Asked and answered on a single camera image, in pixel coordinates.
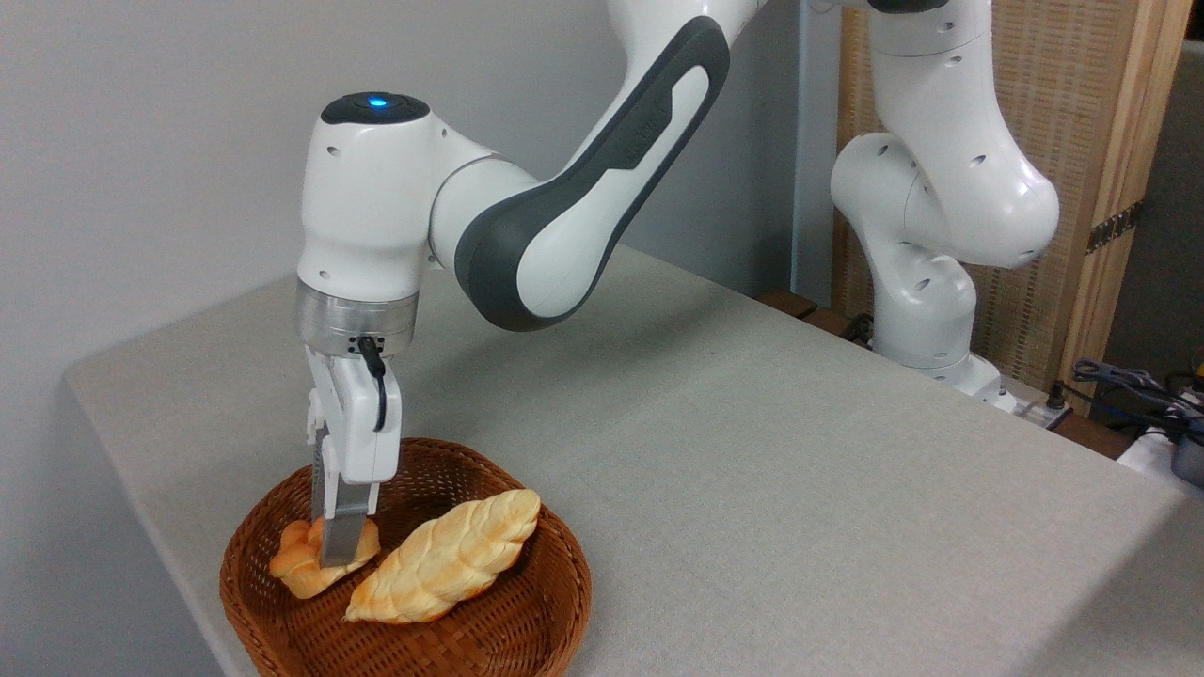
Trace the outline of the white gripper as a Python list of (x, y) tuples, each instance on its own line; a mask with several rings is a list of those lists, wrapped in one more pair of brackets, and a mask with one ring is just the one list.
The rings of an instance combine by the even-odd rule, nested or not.
[(309, 351), (309, 518), (324, 518), (320, 566), (341, 567), (356, 558), (366, 519), (377, 510), (377, 482), (397, 471), (403, 398), (373, 346), (343, 357)]

